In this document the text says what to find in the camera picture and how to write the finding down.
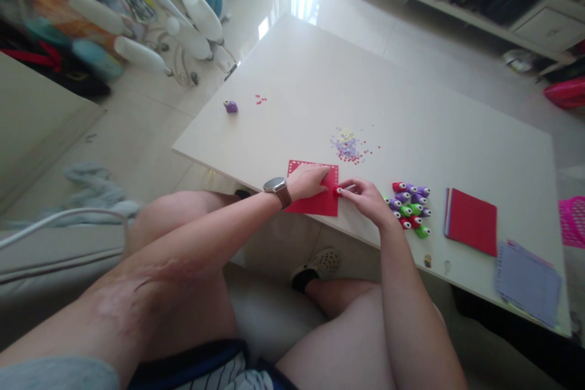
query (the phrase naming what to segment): foot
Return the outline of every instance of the foot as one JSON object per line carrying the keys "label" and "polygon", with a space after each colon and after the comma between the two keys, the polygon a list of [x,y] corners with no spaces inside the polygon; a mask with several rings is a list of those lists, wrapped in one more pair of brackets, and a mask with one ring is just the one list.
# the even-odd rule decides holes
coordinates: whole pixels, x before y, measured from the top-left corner
{"label": "foot", "polygon": [[307,284],[313,279],[328,279],[337,274],[341,265],[341,255],[333,247],[321,250],[310,262],[294,270],[289,279],[292,289],[305,292]]}

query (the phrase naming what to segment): watch face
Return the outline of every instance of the watch face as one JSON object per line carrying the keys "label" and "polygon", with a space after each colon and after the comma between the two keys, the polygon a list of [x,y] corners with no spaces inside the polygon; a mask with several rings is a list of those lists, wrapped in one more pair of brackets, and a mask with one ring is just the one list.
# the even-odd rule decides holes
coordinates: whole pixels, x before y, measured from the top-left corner
{"label": "watch face", "polygon": [[268,180],[264,184],[264,190],[274,192],[275,190],[277,190],[281,186],[283,186],[285,183],[286,183],[286,180],[283,177],[276,177],[276,178],[273,178],[272,180]]}

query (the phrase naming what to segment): white cable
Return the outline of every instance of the white cable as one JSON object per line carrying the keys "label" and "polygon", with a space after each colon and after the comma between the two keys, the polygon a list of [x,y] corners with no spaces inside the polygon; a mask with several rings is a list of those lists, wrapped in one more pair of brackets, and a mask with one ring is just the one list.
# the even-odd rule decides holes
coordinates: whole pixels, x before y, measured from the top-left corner
{"label": "white cable", "polygon": [[6,247],[9,247],[14,243],[17,243],[21,239],[26,238],[27,236],[33,234],[37,230],[42,229],[46,225],[49,225],[50,223],[55,222],[58,219],[61,219],[65,216],[69,216],[69,215],[75,215],[78,213],[105,213],[107,215],[117,216],[118,218],[120,218],[122,220],[122,225],[124,226],[124,244],[126,244],[127,237],[128,237],[127,236],[128,235],[128,220],[123,214],[118,213],[116,211],[100,209],[100,208],[78,208],[78,209],[65,210],[65,211],[56,213],[54,215],[51,215],[48,218],[42,219],[42,220],[28,226],[26,229],[21,230],[20,232],[14,233],[14,235],[10,235],[8,238],[0,241],[0,250],[3,250]]}

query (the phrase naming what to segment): blue paper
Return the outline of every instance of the blue paper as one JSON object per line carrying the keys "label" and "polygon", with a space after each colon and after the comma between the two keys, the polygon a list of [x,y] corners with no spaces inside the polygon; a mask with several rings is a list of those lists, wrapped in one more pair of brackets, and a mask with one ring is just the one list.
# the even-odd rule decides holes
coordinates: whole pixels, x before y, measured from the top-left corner
{"label": "blue paper", "polygon": [[556,326],[561,284],[561,276],[550,264],[517,243],[500,243],[496,290],[551,328]]}

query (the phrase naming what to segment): white table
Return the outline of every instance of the white table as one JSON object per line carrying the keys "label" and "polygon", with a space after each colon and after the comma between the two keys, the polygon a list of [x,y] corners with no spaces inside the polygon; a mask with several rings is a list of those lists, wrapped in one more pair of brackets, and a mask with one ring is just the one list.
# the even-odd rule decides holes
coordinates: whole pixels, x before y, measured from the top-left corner
{"label": "white table", "polygon": [[[258,105],[256,94],[267,100]],[[227,114],[224,101],[239,112]],[[367,141],[373,154],[358,165],[340,161],[330,142],[337,127]],[[429,186],[434,215],[424,223],[433,234],[421,240],[407,232],[417,265],[430,254],[433,274],[514,312],[496,294],[496,259],[443,235],[446,188],[455,187],[496,205],[498,238],[516,240],[565,278],[548,134],[288,15],[173,148],[255,190],[286,176],[289,159],[339,165],[340,180],[371,180],[390,196],[393,181]],[[380,245],[376,227],[346,200],[337,218],[314,218]],[[565,283],[558,318],[570,335]]]}

